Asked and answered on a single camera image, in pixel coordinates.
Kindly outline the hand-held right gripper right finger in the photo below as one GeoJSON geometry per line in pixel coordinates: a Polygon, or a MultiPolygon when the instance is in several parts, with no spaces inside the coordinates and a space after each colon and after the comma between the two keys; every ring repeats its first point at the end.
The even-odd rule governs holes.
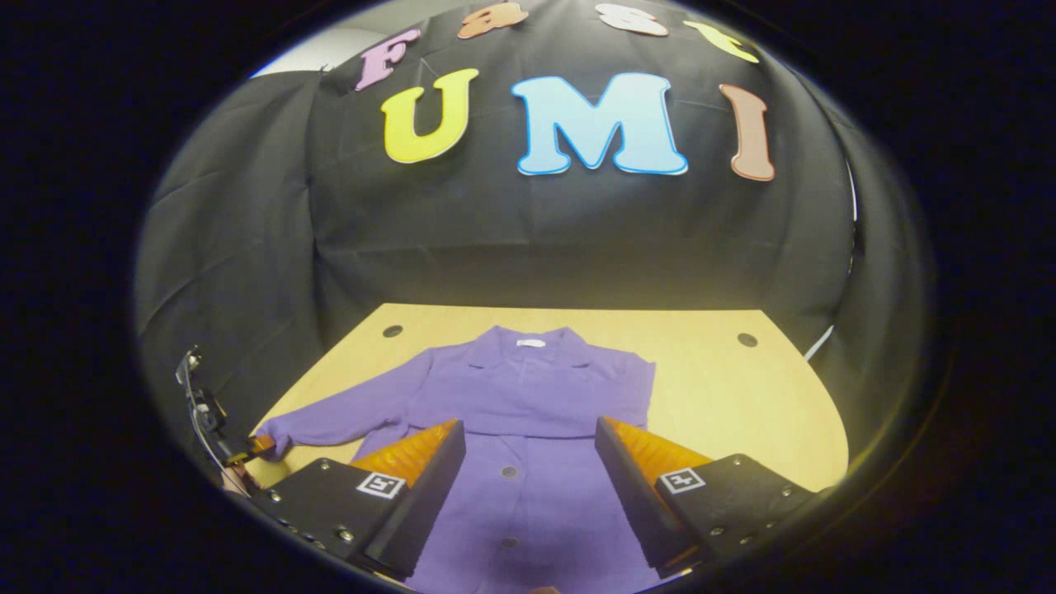
{"type": "Polygon", "coordinates": [[[750,454],[711,459],[614,417],[597,417],[593,443],[660,578],[768,545],[819,496],[750,454]]]}

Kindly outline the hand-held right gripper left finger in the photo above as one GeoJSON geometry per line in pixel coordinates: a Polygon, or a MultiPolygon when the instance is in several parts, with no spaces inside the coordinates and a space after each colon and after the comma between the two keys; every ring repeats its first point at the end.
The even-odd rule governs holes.
{"type": "Polygon", "coordinates": [[[351,463],[316,459],[250,500],[343,563],[410,578],[464,456],[463,421],[448,420],[351,463]]]}

